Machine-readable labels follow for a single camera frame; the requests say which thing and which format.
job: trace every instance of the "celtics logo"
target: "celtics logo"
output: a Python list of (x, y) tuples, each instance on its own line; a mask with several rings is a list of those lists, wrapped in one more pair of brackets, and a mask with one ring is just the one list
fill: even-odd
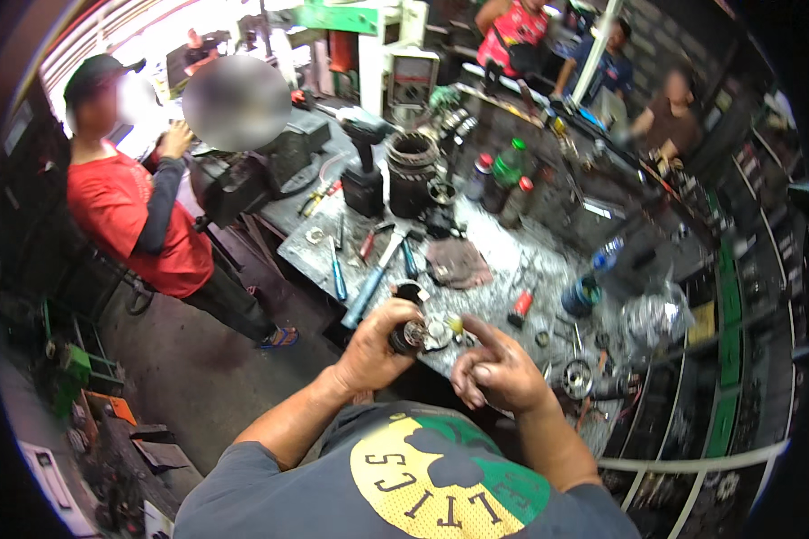
[(360, 494), (415, 537), (496, 539), (521, 530), (549, 501), (548, 481), (500, 456), (454, 416), (395, 414), (351, 450)]

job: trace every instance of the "power drill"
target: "power drill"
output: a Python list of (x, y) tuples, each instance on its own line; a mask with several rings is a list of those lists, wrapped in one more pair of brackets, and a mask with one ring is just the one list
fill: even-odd
[(374, 164), (372, 146), (380, 144), (395, 127), (360, 107), (339, 109), (335, 117), (359, 155), (342, 172), (345, 203), (366, 217), (378, 216), (384, 211), (384, 178)]

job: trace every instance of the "red t-shirt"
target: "red t-shirt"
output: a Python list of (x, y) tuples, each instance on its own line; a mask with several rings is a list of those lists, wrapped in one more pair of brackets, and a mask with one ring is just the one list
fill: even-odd
[(132, 252), (147, 222), (152, 181), (146, 168), (119, 151), (114, 157), (70, 165), (69, 210), (99, 247), (156, 290), (190, 296), (213, 275), (213, 253), (209, 238), (195, 231), (195, 220), (183, 204), (174, 203), (158, 256)]
[[(545, 37), (549, 29), (549, 16), (541, 9), (536, 16), (530, 15), (518, 0), (512, 0), (512, 5), (507, 13), (494, 19), (494, 27), (497, 27), (500, 35), (503, 36), (507, 47), (512, 47), (518, 43), (528, 43), (536, 45)], [(476, 53), (476, 60), (485, 67), (489, 59), (493, 59), (504, 67), (504, 74), (515, 77), (518, 73), (508, 66), (510, 55), (507, 49), (500, 43), (494, 27), (489, 27), (482, 40), (480, 49)]]

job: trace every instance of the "brown shirt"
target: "brown shirt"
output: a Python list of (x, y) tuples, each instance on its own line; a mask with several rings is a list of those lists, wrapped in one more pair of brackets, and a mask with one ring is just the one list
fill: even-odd
[(698, 144), (701, 130), (689, 110), (680, 117), (671, 114), (671, 103), (663, 94), (654, 97), (647, 108), (653, 112), (653, 125), (647, 132), (648, 149), (662, 147), (670, 139), (682, 157)]

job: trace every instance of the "blue shirt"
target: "blue shirt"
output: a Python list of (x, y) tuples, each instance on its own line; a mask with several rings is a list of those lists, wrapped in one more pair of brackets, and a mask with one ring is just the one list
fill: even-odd
[(258, 442), (229, 447), (177, 513), (176, 539), (640, 539), (608, 490), (556, 490), (456, 411), (352, 406), (317, 460), (281, 472)]
[[(575, 88), (575, 83), (578, 82), (584, 69), (584, 63), (590, 55), (590, 49), (593, 48), (593, 42), (592, 36), (584, 38), (582, 44), (572, 53), (571, 58), (575, 59), (577, 65), (574, 75), (563, 89), (564, 94), (571, 94)], [(623, 93), (624, 99), (632, 93), (632, 62), (623, 53), (618, 52), (616, 56), (612, 56), (609, 52), (603, 51), (600, 64), (593, 74), (593, 81), (584, 95), (582, 104), (588, 105), (603, 86), (612, 93), (619, 89)]]

